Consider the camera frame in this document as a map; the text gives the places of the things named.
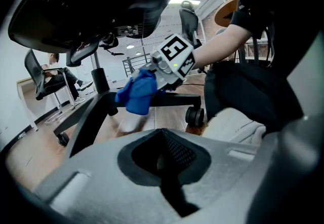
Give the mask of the person's black shirt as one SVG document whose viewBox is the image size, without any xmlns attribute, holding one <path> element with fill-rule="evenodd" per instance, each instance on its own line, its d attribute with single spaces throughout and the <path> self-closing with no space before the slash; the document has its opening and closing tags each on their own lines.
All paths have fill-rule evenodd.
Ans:
<svg viewBox="0 0 324 224">
<path fill-rule="evenodd" d="M 248 30 L 257 39 L 273 26 L 270 68 L 288 76 L 318 32 L 324 31 L 324 5 L 321 0 L 239 0 L 231 24 Z"/>
</svg>

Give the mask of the rectangular ceiling light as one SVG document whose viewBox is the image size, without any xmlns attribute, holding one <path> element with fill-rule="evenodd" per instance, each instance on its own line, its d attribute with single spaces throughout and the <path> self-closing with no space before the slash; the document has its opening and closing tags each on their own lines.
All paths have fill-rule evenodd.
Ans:
<svg viewBox="0 0 324 224">
<path fill-rule="evenodd" d="M 193 5 L 199 5 L 200 1 L 197 0 L 170 0 L 169 4 L 182 4 L 182 3 L 192 3 Z"/>
</svg>

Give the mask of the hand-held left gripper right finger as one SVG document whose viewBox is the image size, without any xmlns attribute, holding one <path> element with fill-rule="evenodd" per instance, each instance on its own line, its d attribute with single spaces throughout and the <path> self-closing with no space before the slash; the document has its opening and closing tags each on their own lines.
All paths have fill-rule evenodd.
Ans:
<svg viewBox="0 0 324 224">
<path fill-rule="evenodd" d="M 262 149 L 163 129 L 163 224 L 248 224 Z"/>
</svg>

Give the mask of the black mesh chrome chair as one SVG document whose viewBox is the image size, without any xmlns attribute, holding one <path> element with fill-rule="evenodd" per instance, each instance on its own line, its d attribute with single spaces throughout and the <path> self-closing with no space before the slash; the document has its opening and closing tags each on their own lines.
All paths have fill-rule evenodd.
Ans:
<svg viewBox="0 0 324 224">
<path fill-rule="evenodd" d="M 42 69 L 42 67 L 39 64 L 38 60 L 36 59 L 36 56 L 32 49 L 28 50 L 28 52 L 25 56 L 25 59 L 24 59 L 24 65 L 25 65 L 25 68 L 27 69 L 29 75 L 31 76 L 33 82 L 35 83 L 36 100 L 41 100 L 44 97 L 53 94 L 59 104 L 58 111 L 53 116 L 51 116 L 50 118 L 48 118 L 45 121 L 46 125 L 53 123 L 54 121 L 56 121 L 57 119 L 62 117 L 66 112 L 68 112 L 69 110 L 73 110 L 75 108 L 75 101 L 73 99 L 73 96 L 72 96 L 65 72 L 63 71 L 63 68 L 59 67 L 59 68 L 50 68 L 50 69 L 46 69 L 46 70 Z M 61 74 L 64 77 L 64 82 L 60 81 L 59 83 L 55 83 L 55 84 L 51 84 L 51 85 L 46 84 L 45 76 L 46 76 L 46 73 L 50 72 L 50 71 L 61 72 Z M 71 99 L 71 107 L 67 111 L 63 112 L 62 104 L 59 101 L 56 93 L 65 87 L 66 87 L 67 93 L 69 95 L 69 98 Z"/>
</svg>

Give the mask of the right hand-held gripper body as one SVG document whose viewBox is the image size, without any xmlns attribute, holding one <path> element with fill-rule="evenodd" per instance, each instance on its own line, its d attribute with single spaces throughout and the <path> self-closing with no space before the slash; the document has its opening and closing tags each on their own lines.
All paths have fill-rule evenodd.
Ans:
<svg viewBox="0 0 324 224">
<path fill-rule="evenodd" d="M 154 74 L 158 90 L 175 90 L 195 65 L 193 45 L 173 34 L 150 53 L 150 61 L 142 66 Z"/>
</svg>

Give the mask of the black metal railing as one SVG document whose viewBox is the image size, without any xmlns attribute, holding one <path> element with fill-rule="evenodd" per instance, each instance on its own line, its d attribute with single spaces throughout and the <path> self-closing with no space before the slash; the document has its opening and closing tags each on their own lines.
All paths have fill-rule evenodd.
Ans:
<svg viewBox="0 0 324 224">
<path fill-rule="evenodd" d="M 150 55 L 138 55 L 135 57 L 127 57 L 127 59 L 123 60 L 123 66 L 124 71 L 126 74 L 126 77 L 130 77 L 135 71 L 137 71 L 139 68 L 144 66 L 147 62 L 150 61 Z"/>
</svg>

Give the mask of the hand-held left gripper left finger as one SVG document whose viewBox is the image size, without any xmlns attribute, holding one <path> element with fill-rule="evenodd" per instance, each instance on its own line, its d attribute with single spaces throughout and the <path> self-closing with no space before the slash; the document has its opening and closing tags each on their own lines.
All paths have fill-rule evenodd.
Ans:
<svg viewBox="0 0 324 224">
<path fill-rule="evenodd" d="M 118 167 L 127 144 L 150 131 L 93 144 L 65 160 L 35 189 L 52 209 L 77 224 L 173 224 L 181 217 L 157 186 L 133 183 Z"/>
</svg>

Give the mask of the person's black trousers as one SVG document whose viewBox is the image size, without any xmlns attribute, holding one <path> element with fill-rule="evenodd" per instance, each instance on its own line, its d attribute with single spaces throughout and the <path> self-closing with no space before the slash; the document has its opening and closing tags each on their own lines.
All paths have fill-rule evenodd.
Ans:
<svg viewBox="0 0 324 224">
<path fill-rule="evenodd" d="M 231 107 L 271 131 L 278 131 L 303 116 L 286 77 L 253 64 L 213 64 L 205 78 L 204 95 L 208 120 Z"/>
</svg>

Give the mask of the brown round table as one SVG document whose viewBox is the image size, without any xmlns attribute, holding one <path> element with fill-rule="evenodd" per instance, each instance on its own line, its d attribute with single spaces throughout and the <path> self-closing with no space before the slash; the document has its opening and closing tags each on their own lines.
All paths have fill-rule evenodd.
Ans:
<svg viewBox="0 0 324 224">
<path fill-rule="evenodd" d="M 228 27 L 237 9 L 237 3 L 238 0 L 227 0 L 217 9 L 214 20 L 218 26 Z"/>
</svg>

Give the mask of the blue cloth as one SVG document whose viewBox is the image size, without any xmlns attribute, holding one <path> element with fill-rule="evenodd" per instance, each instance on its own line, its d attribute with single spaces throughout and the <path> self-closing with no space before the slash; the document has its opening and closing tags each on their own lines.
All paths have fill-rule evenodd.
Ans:
<svg viewBox="0 0 324 224">
<path fill-rule="evenodd" d="M 140 69 L 136 77 L 117 91 L 114 101 L 123 103 L 128 112 L 145 116 L 149 113 L 151 99 L 158 91 L 155 74 Z"/>
</svg>

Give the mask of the person's white sneaker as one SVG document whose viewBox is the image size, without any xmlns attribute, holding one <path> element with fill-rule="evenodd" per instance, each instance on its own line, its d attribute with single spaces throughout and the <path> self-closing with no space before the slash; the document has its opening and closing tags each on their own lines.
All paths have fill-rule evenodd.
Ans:
<svg viewBox="0 0 324 224">
<path fill-rule="evenodd" d="M 202 137 L 259 146 L 265 132 L 265 125 L 249 119 L 236 109 L 226 108 L 208 122 Z"/>
</svg>

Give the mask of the white desk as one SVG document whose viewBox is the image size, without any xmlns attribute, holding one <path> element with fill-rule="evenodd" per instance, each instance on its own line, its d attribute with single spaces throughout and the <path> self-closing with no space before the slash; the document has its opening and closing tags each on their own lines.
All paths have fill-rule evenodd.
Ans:
<svg viewBox="0 0 324 224">
<path fill-rule="evenodd" d="M 38 131 L 38 127 L 37 127 L 36 123 L 34 122 L 35 118 L 34 118 L 33 113 L 28 108 L 27 102 L 26 102 L 26 99 L 24 96 L 24 94 L 27 94 L 29 91 L 34 89 L 34 82 L 33 82 L 32 78 L 25 78 L 22 80 L 18 80 L 16 82 L 16 86 L 17 86 L 18 97 L 21 100 L 25 115 L 28 118 L 30 126 L 36 132 L 36 131 Z"/>
</svg>

